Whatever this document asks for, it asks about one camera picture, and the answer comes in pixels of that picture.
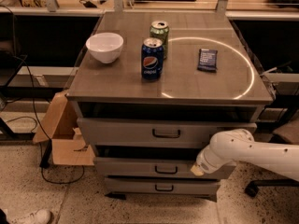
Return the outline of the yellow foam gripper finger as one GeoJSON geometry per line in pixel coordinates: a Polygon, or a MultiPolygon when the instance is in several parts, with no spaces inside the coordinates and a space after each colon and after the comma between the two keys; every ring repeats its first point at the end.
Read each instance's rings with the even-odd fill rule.
{"type": "Polygon", "coordinates": [[[194,164],[192,166],[191,172],[196,176],[201,176],[204,174],[204,172],[200,169],[200,167],[197,164],[194,164]]]}

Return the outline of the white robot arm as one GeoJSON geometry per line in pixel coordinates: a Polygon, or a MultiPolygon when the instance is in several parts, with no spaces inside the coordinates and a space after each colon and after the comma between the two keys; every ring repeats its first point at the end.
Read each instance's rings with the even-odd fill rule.
{"type": "Polygon", "coordinates": [[[231,161],[244,161],[299,181],[299,146],[255,142],[245,129],[215,133],[197,155],[194,175],[212,174],[231,161]]]}

